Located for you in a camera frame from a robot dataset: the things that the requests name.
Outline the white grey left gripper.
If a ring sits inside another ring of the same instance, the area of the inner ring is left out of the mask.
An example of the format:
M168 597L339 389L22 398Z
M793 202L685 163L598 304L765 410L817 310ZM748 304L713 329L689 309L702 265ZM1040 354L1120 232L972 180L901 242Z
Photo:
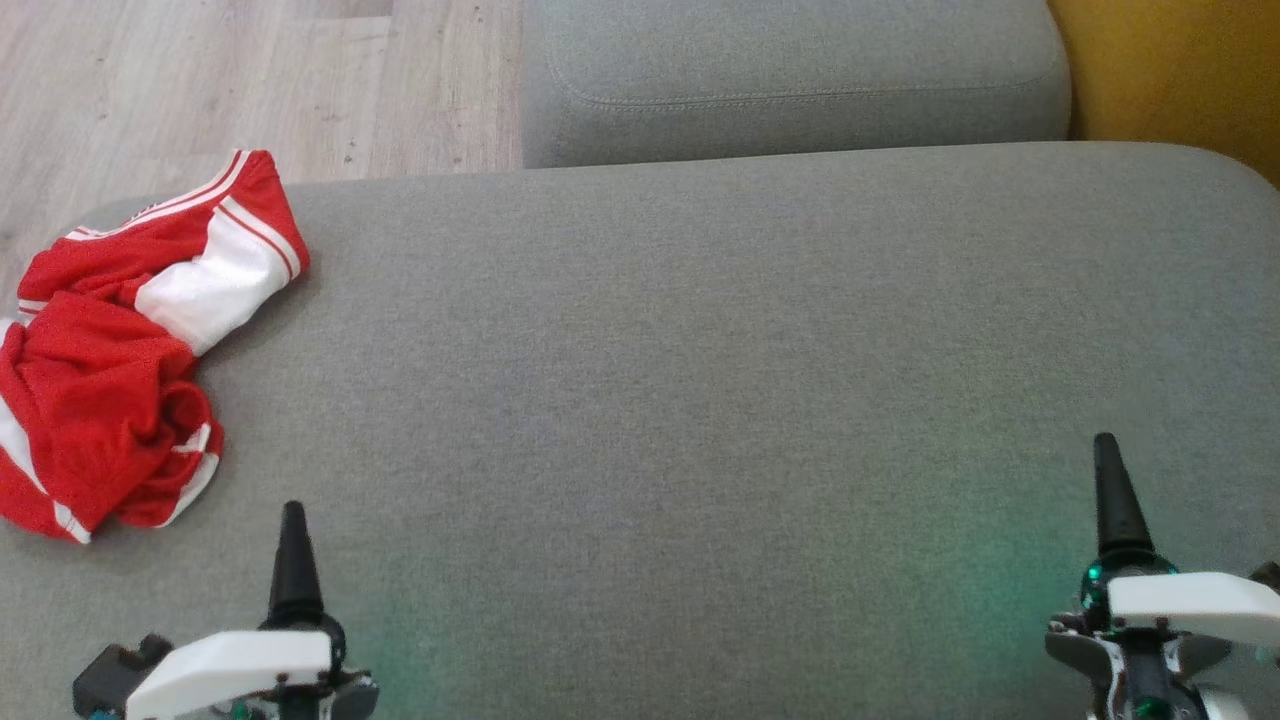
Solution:
M125 698L128 719L178 719L220 706L230 719L370 719L381 688L346 666L346 632L325 615L305 506L282 510L268 621L173 650Z

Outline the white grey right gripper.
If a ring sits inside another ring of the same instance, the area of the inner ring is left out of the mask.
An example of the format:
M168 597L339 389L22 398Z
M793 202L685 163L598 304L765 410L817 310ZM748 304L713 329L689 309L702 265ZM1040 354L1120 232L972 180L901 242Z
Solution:
M1050 619L1044 650L1091 684L1088 719L1248 719L1245 703L1196 676L1240 644L1277 665L1277 564L1247 577L1179 571L1155 543L1116 437L1093 438L1097 550L1074 612Z

